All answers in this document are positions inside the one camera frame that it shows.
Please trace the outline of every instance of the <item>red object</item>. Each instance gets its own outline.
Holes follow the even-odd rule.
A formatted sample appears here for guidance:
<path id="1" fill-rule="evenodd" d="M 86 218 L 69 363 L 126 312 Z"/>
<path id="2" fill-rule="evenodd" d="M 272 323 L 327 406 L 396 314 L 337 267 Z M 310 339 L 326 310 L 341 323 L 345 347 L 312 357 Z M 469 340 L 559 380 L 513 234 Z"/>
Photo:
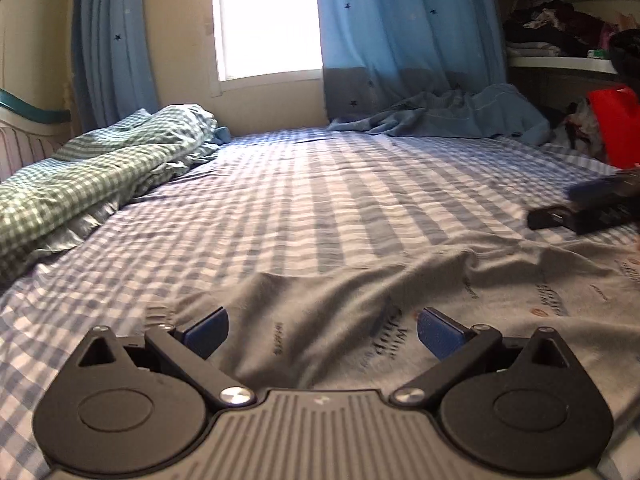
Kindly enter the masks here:
<path id="1" fill-rule="evenodd" d="M 609 163 L 621 170 L 640 163 L 640 103 L 628 86 L 590 92 Z"/>

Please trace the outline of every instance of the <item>metal screw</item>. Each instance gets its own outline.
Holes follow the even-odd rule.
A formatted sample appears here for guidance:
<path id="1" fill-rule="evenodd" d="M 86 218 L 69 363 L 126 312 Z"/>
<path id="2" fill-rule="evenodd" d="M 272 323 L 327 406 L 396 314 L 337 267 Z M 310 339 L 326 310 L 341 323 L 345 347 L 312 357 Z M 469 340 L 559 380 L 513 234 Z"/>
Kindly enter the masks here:
<path id="1" fill-rule="evenodd" d="M 394 393 L 394 400 L 402 406 L 415 406 L 422 402 L 424 396 L 420 388 L 400 388 Z"/>
<path id="2" fill-rule="evenodd" d="M 246 404 L 250 400 L 253 400 L 254 393 L 248 388 L 242 386 L 232 386 L 225 388 L 220 392 L 220 399 L 225 404 L 230 406 L 239 406 L 240 404 Z"/>

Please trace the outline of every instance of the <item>window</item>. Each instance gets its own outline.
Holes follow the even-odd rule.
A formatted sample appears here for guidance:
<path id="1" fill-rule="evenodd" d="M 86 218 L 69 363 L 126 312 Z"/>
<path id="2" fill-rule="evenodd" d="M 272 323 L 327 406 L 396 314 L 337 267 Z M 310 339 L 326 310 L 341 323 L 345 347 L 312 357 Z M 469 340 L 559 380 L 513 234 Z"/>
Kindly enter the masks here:
<path id="1" fill-rule="evenodd" d="M 317 0 L 213 0 L 220 81 L 322 68 Z"/>

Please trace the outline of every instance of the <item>checkered bedsheet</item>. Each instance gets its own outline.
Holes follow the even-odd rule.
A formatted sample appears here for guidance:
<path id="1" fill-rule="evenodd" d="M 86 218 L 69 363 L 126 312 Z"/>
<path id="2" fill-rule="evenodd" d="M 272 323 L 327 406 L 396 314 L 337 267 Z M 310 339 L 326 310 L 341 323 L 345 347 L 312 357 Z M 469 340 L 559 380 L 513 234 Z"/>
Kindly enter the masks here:
<path id="1" fill-rule="evenodd" d="M 31 416 L 91 326 L 139 332 L 152 301 L 257 271 L 312 276 L 411 256 L 470 230 L 566 240 L 566 231 L 527 230 L 524 208 L 561 200 L 568 185 L 607 172 L 559 148 L 508 139 L 298 130 L 235 140 L 0 298 L 0 478 L 46 472 Z M 630 228 L 594 236 L 610 244 L 634 238 Z M 640 442 L 637 433 L 630 438 Z"/>

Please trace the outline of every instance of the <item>blue garment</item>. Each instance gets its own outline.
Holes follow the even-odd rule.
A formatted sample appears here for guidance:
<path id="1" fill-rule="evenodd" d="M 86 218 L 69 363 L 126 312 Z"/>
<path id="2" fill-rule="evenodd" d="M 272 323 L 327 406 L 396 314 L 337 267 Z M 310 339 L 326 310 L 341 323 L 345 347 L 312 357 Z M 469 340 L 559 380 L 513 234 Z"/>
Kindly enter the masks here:
<path id="1" fill-rule="evenodd" d="M 478 94 L 422 92 L 371 117 L 334 120 L 329 130 L 393 137 L 507 136 L 529 146 L 540 146 L 551 136 L 545 117 L 509 84 L 488 86 Z"/>
<path id="2" fill-rule="evenodd" d="M 105 128 L 158 96 L 146 48 L 142 0 L 74 0 L 72 61 L 85 131 Z"/>
<path id="3" fill-rule="evenodd" d="M 506 82 L 495 0 L 318 0 L 331 119 Z"/>

